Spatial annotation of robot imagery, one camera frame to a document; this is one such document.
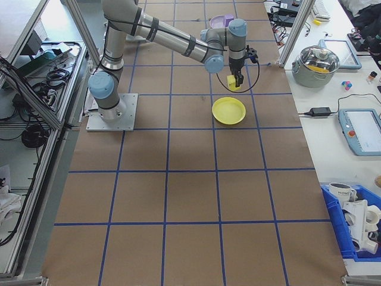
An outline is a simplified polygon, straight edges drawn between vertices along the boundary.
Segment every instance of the keyboard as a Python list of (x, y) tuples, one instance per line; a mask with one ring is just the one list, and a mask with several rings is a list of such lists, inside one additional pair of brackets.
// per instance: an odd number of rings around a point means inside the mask
[(324, 3), (322, 0), (315, 0), (315, 4), (312, 7), (311, 15), (314, 20), (328, 22), (331, 19), (331, 16), (324, 7)]

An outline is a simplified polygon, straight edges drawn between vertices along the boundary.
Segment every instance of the blue plastic bin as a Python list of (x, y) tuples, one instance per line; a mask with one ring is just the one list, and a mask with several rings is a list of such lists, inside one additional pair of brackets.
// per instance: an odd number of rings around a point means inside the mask
[[(359, 200), (367, 200), (368, 206), (375, 205), (381, 209), (381, 198), (378, 195), (375, 195), (361, 185), (354, 185), (352, 187), (357, 191)], [(345, 259), (354, 259), (356, 262), (381, 262), (380, 246), (376, 254), (371, 254), (366, 251), (355, 251), (351, 235), (349, 234), (348, 224), (345, 221), (339, 200), (329, 192), (327, 185), (321, 186), (321, 189), (323, 190), (324, 199), (342, 257)], [(377, 226), (381, 229), (381, 223), (378, 223)]]

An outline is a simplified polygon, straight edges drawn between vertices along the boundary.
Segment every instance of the white table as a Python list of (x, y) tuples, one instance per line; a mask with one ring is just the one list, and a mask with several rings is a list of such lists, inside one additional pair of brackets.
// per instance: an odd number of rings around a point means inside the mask
[[(359, 57), (363, 67), (357, 71), (339, 70), (331, 81), (321, 88), (306, 88), (295, 82), (292, 76), (291, 64), (297, 55), (307, 46), (317, 45), (325, 34), (328, 39), (347, 39), (346, 34), (353, 28), (344, 13), (338, 0), (323, 0), (324, 6), (331, 15), (329, 22), (322, 22), (320, 26), (311, 23), (311, 32), (306, 37), (305, 29), (302, 30), (291, 56), (286, 63), (285, 70), (299, 113), (310, 110), (311, 107), (330, 107), (332, 111), (338, 109), (338, 98), (349, 94), (372, 93), (381, 99), (377, 90), (381, 71), (371, 57)], [(376, 71), (379, 75), (372, 84), (366, 81), (370, 72)], [(351, 81), (353, 87), (346, 91), (341, 83)], [(381, 105), (372, 97), (349, 97), (340, 101), (340, 108), (373, 108), (381, 112)], [(360, 184), (374, 193), (381, 195), (381, 188), (374, 184), (374, 179), (381, 175), (381, 157), (356, 156), (350, 149), (342, 133), (338, 115), (328, 118), (301, 117), (301, 123), (308, 147), (316, 168), (318, 179), (321, 183), (345, 182)], [(345, 259), (349, 275), (381, 275), (380, 263), (354, 263)]]

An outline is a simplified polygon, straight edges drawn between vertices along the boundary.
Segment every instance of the pot handle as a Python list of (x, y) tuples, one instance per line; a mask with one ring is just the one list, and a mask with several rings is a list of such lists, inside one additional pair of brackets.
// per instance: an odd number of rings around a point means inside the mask
[(292, 72), (298, 73), (299, 72), (299, 62), (298, 60), (292, 62)]
[(325, 74), (314, 74), (314, 78), (318, 80), (325, 80), (327, 76)]

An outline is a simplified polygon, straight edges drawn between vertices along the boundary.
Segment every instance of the robotic arm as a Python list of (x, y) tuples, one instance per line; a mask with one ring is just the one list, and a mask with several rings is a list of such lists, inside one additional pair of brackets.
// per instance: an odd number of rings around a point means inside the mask
[(253, 63), (257, 62), (256, 50), (246, 46), (246, 22), (242, 19), (231, 21), (227, 28), (203, 30), (200, 41), (143, 13), (134, 0), (102, 0), (102, 7), (104, 16), (108, 20), (105, 48), (100, 63), (103, 71), (90, 77), (89, 89), (99, 109), (104, 111), (101, 116), (106, 120), (115, 119), (121, 113), (121, 111), (110, 112), (110, 110), (115, 109), (119, 102), (116, 90), (123, 70), (122, 56), (127, 34), (142, 36), (150, 42), (156, 42), (185, 57), (193, 58), (203, 63), (209, 73), (218, 73), (222, 70), (223, 51), (227, 46), (229, 47), (229, 67), (234, 75), (236, 87), (243, 83), (241, 69), (245, 60), (250, 58)]

